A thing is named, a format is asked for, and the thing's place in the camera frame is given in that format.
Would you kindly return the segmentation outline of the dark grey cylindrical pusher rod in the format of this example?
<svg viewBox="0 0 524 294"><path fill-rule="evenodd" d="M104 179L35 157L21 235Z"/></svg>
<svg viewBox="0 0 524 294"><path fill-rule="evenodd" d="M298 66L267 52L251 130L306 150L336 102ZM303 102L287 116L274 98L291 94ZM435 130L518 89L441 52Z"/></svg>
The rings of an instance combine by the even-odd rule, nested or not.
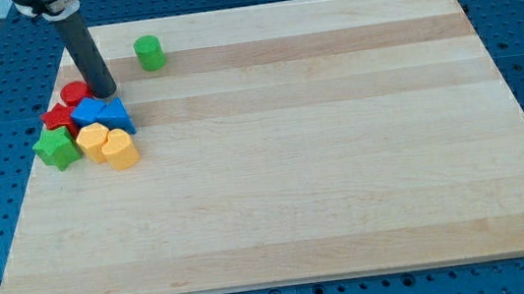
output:
<svg viewBox="0 0 524 294"><path fill-rule="evenodd" d="M79 12L53 22L72 60L93 96L111 97L117 86Z"/></svg>

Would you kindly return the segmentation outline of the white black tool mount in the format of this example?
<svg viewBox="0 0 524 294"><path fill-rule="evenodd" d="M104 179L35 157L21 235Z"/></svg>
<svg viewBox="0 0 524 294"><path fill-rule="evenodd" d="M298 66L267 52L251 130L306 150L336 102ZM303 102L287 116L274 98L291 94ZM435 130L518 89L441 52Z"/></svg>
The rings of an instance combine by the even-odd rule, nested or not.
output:
<svg viewBox="0 0 524 294"><path fill-rule="evenodd" d="M64 19L78 12L80 0L11 0L27 17L46 20Z"/></svg>

